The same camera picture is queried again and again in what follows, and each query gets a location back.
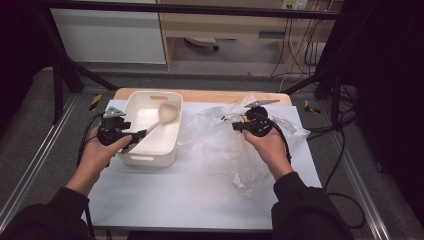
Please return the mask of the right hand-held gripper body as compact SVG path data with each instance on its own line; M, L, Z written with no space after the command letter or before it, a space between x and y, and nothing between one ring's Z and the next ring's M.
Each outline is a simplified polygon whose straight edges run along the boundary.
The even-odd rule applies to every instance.
M248 111L245 112L244 128L254 136L264 137L273 128L280 131L278 125L268 117L268 112L264 105L279 102L279 99L258 100L245 105Z

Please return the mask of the black frame crossbar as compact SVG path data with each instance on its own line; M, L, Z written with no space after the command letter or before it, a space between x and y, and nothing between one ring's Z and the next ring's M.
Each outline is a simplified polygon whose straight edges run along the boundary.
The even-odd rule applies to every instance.
M54 8L54 9L270 17L270 18L316 19L316 20L339 20L339 19L353 17L352 13L340 13L340 12L331 12L331 11L318 12L318 11L306 11L306 10L278 10L278 9L264 9L264 8L178 5L178 4L148 4L148 3L74 1L74 0L35 0L34 4L38 7Z

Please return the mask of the wall power outlet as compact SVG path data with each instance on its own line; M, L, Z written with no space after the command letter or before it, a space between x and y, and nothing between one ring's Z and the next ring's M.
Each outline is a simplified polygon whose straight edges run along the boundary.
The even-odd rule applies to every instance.
M281 8L288 10L304 10L308 0L283 0Z

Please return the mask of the dark curtain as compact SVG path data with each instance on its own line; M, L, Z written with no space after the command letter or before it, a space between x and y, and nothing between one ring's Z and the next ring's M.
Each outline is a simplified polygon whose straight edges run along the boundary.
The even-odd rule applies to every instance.
M0 0L0 135L52 54L31 0Z
M424 226L424 0L345 0L362 39L347 79L376 158Z

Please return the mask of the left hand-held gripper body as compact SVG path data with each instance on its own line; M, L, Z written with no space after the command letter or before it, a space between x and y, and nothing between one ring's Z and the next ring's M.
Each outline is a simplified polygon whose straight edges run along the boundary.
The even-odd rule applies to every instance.
M124 136L123 130L131 123L124 119L125 113L115 107L109 107L102 115L97 137L102 145L111 145Z

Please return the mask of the aluminium rail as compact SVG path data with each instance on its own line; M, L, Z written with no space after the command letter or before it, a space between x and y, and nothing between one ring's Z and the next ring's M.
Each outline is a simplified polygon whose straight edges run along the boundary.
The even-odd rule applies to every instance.
M67 123L79 98L80 96L77 94L72 94L68 98L63 108L63 115L59 118L58 122L53 124L50 128L41 146L38 148L36 154L33 156L29 166L26 168L17 186L8 198L5 206L0 211L0 233L4 231L5 227L9 224L9 222L18 212L19 207L21 206L25 196L27 195L34 179L38 175L46 158L48 157L57 138L62 132L62 129Z
M364 210L365 218L375 240L390 240L390 234L381 218L379 211L371 197L370 192L356 167L353 158L347 147L343 146L345 141L342 134L335 132L332 134L335 143L341 154L341 162L353 187L356 198Z

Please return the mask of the grey chair base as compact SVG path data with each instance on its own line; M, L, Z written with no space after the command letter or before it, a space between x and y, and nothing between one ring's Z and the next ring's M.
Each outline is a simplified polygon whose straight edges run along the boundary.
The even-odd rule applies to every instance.
M212 48L214 51L219 50L214 38L186 38L186 41L197 46Z

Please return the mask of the person's left hand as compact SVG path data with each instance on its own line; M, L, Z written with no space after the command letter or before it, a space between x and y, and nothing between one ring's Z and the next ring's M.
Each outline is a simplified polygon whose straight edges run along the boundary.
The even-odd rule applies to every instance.
M83 181L95 182L111 158L132 140L131 136L124 136L105 146L99 141L97 133L97 127L91 130L76 171L78 178Z

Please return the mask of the wooden desk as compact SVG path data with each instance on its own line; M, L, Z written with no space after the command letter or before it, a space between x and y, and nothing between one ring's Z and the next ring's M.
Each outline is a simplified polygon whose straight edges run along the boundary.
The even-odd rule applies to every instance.
M283 0L156 0L159 4L282 9ZM337 12L343 0L308 0L304 10ZM277 45L279 65L290 73L302 73L301 56L307 45L323 46L333 20L161 13L159 15L166 64L174 66L175 42L183 38L265 40Z

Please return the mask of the beige soup ladle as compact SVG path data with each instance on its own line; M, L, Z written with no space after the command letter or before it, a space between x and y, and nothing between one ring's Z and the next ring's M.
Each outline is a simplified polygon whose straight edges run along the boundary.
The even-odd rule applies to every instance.
M158 108L158 121L146 129L145 135L150 134L156 127L173 121L179 115L179 108L171 103L163 103Z

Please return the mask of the white plastic bin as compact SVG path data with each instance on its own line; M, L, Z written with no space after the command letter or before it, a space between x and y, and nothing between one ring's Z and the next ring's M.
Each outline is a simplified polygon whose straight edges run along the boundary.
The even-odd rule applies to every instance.
M179 133L183 98L174 92L137 91L129 96L123 109L124 119L131 123L124 133L137 132L158 121L158 108L171 103L179 108L179 115L171 122L161 124L135 145L130 151L117 156L127 165L168 167L176 158L176 141Z

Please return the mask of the black frame stand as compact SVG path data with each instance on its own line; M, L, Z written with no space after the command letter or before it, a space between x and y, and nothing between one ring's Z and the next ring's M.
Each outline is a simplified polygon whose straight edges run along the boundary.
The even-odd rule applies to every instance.
M348 58L355 51L358 26L357 20L337 20L315 74L283 90L283 93L291 95L314 82L318 82L314 96L317 100L322 100L327 95L332 97L330 123L337 131L341 129L339 102L342 75L348 65Z
M54 22L51 11L47 7L33 6L31 11L37 19L37 23L43 30L48 43L53 51L53 84L54 84L54 120L56 124L64 116L63 84L66 84L71 93L82 93L84 85L80 79L80 74L100 84L108 90L117 90L118 87L108 81L96 76L94 73L84 68L72 60L65 49L59 31Z

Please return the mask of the clear plastic bag smiley print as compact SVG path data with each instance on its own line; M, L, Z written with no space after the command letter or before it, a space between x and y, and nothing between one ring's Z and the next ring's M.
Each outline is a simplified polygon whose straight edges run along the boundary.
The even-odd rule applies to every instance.
M184 121L178 137L180 148L202 152L201 168L206 174L227 177L246 198L258 195L269 175L254 147L232 127L233 122L244 122L244 114L248 111L245 105L254 101L258 100L246 96L196 113ZM310 134L308 130L274 110L267 112L280 128L289 151L298 149L306 141Z

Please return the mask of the white cabinet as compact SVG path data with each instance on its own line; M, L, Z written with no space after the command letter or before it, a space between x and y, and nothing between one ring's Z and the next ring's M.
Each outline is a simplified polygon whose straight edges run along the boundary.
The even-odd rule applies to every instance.
M157 13L52 9L67 54L77 62L165 64Z

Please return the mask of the white table mat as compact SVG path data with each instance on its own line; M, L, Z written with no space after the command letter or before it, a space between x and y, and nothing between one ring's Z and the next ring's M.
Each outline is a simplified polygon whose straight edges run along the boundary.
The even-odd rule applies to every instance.
M226 104L185 103L182 124L196 113ZM168 167L129 166L112 159L90 194L97 229L269 231L277 199L269 173L258 195L246 198L225 176L206 174L202 152L176 148Z

